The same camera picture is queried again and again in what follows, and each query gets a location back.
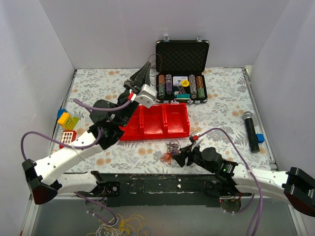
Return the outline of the yellow green toy bricks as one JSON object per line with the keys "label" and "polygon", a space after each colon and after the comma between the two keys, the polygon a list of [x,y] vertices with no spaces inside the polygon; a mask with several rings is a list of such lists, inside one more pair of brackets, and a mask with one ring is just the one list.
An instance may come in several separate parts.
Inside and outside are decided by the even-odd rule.
{"label": "yellow green toy bricks", "polygon": [[64,131],[68,131],[73,130],[78,121],[78,117],[72,117],[69,113],[63,112],[57,120],[57,124],[59,124]]}

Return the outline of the small blue cube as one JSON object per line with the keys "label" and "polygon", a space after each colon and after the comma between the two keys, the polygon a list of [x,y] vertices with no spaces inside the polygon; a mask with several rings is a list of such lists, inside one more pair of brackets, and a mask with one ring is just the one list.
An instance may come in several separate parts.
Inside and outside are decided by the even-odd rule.
{"label": "small blue cube", "polygon": [[256,138],[257,138],[257,142],[258,142],[259,144],[265,142],[264,135],[261,134],[261,133],[257,133]]}

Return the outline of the blue toy brick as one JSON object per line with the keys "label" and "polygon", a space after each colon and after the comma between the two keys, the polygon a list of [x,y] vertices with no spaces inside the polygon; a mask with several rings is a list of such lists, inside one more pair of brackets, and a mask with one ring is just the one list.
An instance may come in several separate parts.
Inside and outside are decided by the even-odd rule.
{"label": "blue toy brick", "polygon": [[57,119],[59,119],[63,113],[67,113],[67,110],[66,109],[59,109],[58,112],[57,112]]}

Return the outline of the black poker chip case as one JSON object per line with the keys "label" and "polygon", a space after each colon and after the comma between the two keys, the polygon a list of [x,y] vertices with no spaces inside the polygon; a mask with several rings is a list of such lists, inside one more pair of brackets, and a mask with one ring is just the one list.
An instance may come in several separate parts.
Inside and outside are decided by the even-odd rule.
{"label": "black poker chip case", "polygon": [[156,42],[157,103],[202,104],[208,101],[203,75],[210,41],[169,40]]}

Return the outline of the aluminium frame rail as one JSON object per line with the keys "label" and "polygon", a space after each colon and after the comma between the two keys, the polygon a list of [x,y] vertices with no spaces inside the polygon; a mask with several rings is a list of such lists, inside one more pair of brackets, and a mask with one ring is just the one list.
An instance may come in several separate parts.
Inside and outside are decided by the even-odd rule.
{"label": "aluminium frame rail", "polygon": [[63,193],[58,194],[55,198],[56,199],[66,199],[66,198],[74,198],[76,195],[74,193]]}

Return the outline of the black handheld microphone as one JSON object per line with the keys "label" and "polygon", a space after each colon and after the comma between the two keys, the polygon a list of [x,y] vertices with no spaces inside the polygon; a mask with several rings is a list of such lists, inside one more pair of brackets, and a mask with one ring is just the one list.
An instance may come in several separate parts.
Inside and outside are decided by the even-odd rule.
{"label": "black handheld microphone", "polygon": [[252,153],[258,153],[260,152],[260,149],[259,149],[259,144],[258,144],[255,128],[254,128],[252,113],[250,111],[246,111],[243,113],[242,117],[245,122],[250,150]]}

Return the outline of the red plastic compartment tray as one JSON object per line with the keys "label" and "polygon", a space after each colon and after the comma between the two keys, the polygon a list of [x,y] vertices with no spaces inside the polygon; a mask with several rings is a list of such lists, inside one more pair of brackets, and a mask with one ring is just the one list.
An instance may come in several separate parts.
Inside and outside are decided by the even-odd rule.
{"label": "red plastic compartment tray", "polygon": [[164,140],[189,136],[190,122],[184,103],[138,106],[121,141]]}

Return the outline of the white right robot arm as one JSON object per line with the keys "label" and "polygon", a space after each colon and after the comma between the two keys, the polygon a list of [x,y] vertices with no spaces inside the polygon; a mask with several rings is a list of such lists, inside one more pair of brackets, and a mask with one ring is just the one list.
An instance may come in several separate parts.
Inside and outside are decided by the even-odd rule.
{"label": "white right robot arm", "polygon": [[196,145],[181,148],[179,154],[172,157],[180,167],[196,164],[214,174],[220,194],[262,194],[282,200],[304,215],[315,215],[315,179],[299,168],[292,167],[289,171],[248,170],[243,165],[223,159],[213,147],[200,150]]}

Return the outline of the red white toy brick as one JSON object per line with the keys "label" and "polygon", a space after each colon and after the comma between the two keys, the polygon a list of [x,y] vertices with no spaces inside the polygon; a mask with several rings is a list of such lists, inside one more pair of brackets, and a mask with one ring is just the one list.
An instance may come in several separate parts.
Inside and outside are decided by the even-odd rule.
{"label": "red white toy brick", "polygon": [[77,133],[74,130],[64,130],[61,136],[61,145],[59,148],[62,149],[65,145],[70,145],[76,139]]}

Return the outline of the floral patterned table mat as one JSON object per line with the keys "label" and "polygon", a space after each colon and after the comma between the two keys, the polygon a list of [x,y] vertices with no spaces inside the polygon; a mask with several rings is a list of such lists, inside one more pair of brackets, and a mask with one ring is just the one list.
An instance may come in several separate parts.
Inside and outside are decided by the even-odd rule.
{"label": "floral patterned table mat", "polygon": [[[134,69],[80,69],[76,72],[65,108],[79,115],[75,126],[77,135],[83,134],[92,122],[87,111],[73,102],[79,99],[92,105],[99,99],[117,102],[123,83]],[[260,152],[252,153],[242,115],[253,112],[252,96],[240,68],[211,68],[204,71],[208,101],[187,106],[190,131],[202,134],[201,148],[214,147],[224,159],[250,168],[270,170],[271,155],[266,144]],[[167,140],[118,142],[71,169],[73,173],[99,171],[101,173],[135,174],[202,174],[196,165],[180,167],[177,162],[162,160],[167,152]]]}

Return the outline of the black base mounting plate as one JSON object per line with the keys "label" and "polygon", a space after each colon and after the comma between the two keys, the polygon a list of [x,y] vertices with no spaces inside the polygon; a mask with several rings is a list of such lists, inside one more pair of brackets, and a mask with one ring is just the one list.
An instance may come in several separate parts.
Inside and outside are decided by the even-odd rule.
{"label": "black base mounting plate", "polygon": [[91,174],[96,186],[79,193],[104,198],[107,207],[220,207],[221,199],[237,201],[242,196],[231,182],[220,182],[214,174]]}

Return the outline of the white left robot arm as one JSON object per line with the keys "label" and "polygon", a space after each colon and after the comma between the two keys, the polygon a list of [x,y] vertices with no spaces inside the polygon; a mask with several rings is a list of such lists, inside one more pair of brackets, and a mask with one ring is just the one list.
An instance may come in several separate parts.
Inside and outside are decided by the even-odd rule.
{"label": "white left robot arm", "polygon": [[104,183],[91,173],[69,174],[67,171],[116,144],[125,133],[122,128],[127,126],[139,105],[148,108],[153,105],[157,91],[150,85],[150,70],[151,63],[147,61],[127,79],[125,91],[116,104],[98,100],[88,106],[76,98],[73,100],[89,112],[93,124],[57,152],[37,161],[25,158],[22,167],[35,204],[47,203],[62,193],[83,191],[95,197],[104,193]]}

